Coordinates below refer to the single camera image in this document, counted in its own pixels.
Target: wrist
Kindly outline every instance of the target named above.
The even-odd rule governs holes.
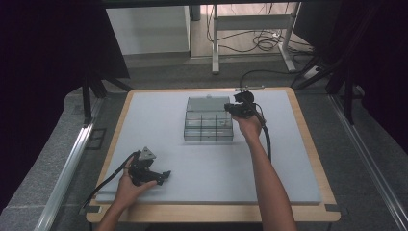
[[[121,203],[119,203],[119,202],[117,202],[115,200],[114,200],[114,203],[112,203],[112,205],[110,207],[112,212],[115,212],[115,213],[123,213],[123,211],[125,211],[126,208],[127,208],[126,205],[121,204]]]
[[[249,147],[260,144],[261,141],[259,140],[258,136],[249,136],[246,138],[246,143],[249,145]]]

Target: wooden table edge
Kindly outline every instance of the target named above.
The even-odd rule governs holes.
[[[182,92],[182,91],[234,91],[235,89],[182,89],[182,90],[131,90],[128,92],[122,112],[107,157],[98,178],[97,185],[102,183],[108,170],[109,163],[115,151],[118,136],[123,121],[128,113],[130,102],[138,92]],[[292,205],[293,216],[296,221],[337,221],[340,219],[340,211],[327,211],[325,205],[336,207],[337,202],[331,191],[330,185],[322,167],[318,152],[313,143],[306,121],[301,112],[300,105],[293,89],[291,88],[265,88],[264,90],[284,90],[293,108],[297,125],[312,165],[312,170],[317,178],[322,202],[316,205]],[[108,203],[98,203],[95,198],[90,206],[99,206],[98,213],[87,213],[89,222],[99,222],[110,207]],[[127,222],[260,222],[261,216],[258,205],[226,205],[226,204],[138,204],[130,207],[120,217],[119,221]]]

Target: black curtain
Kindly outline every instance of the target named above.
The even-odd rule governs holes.
[[[3,209],[52,133],[65,96],[95,71],[129,75],[106,10],[96,6],[1,1],[0,44]]]
[[[327,54],[340,57],[370,1],[343,1]],[[408,1],[382,1],[348,63],[364,107],[408,153]]]

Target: gray carpet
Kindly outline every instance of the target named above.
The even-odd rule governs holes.
[[[135,89],[234,88],[240,77],[253,69],[286,71],[283,62],[221,63],[220,74],[211,74],[210,64],[157,64],[150,67],[130,67],[130,80],[123,82]],[[250,86],[287,87],[293,75],[256,72],[245,77]],[[333,193],[342,210],[342,218],[325,222],[299,222],[299,230],[398,230],[388,208],[373,185],[344,127],[324,94],[326,80],[296,93],[302,112],[314,139]],[[88,143],[77,171],[69,186],[52,230],[88,230],[79,207],[95,187],[106,156],[125,92],[106,83],[111,92],[105,98],[95,123],[95,140]],[[71,93],[55,133],[38,158],[38,162],[23,182],[9,206],[0,217],[0,230],[33,230],[67,154],[82,125],[80,90]],[[357,101],[353,115],[356,127],[375,160],[386,175],[405,207],[408,205],[406,181],[407,155],[367,114]],[[100,134],[105,132],[99,147]],[[119,224],[117,230],[145,230],[148,224]],[[259,224],[154,224],[148,230],[260,230]]]

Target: transparent box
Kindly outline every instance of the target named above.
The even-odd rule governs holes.
[[[228,96],[189,97],[184,141],[232,141],[231,115],[225,111]]]

